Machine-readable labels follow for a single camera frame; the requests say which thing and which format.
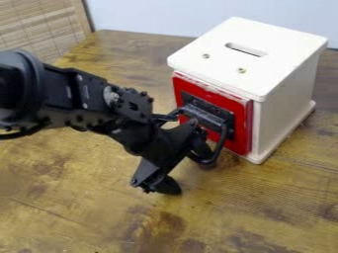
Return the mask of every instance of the white box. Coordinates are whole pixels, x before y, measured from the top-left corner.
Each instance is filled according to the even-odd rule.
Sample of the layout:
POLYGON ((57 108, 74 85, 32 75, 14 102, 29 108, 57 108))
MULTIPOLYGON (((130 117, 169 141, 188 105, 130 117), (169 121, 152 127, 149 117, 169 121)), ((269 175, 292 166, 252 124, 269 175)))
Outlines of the white box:
POLYGON ((313 109, 316 62, 327 38, 231 18, 168 57, 174 74, 253 103, 251 147, 261 163, 313 109))

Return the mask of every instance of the wooden surface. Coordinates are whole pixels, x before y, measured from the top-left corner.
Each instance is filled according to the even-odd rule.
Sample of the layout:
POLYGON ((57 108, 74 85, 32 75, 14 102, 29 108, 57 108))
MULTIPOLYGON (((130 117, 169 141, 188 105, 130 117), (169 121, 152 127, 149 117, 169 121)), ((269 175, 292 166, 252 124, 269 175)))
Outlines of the wooden surface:
MULTIPOLYGON (((173 108, 166 56, 190 39, 98 32, 57 62, 173 108)), ((316 111, 263 165, 223 150, 184 159, 178 197, 128 186, 138 158, 68 128, 1 143, 0 252, 338 252, 338 52, 319 62, 316 111)))
POLYGON ((0 49, 54 60, 90 34, 81 0, 1 0, 0 49))

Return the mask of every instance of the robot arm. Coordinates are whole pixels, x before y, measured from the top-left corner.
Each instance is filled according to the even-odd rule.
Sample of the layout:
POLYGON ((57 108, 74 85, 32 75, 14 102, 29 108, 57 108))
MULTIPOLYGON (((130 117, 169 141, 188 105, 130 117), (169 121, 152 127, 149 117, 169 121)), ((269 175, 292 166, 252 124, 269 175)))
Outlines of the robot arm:
POLYGON ((168 115, 153 114, 152 103, 146 92, 120 88, 80 70, 42 64, 25 51, 0 52, 0 127, 7 131, 0 139, 56 127, 104 134, 142 157, 130 185, 145 193, 178 194, 178 185, 168 176, 170 169, 184 156, 200 164, 212 163, 232 129, 224 119, 188 103, 168 115), (162 129, 178 114, 190 120, 162 129), (221 133, 213 152, 200 125, 221 133))

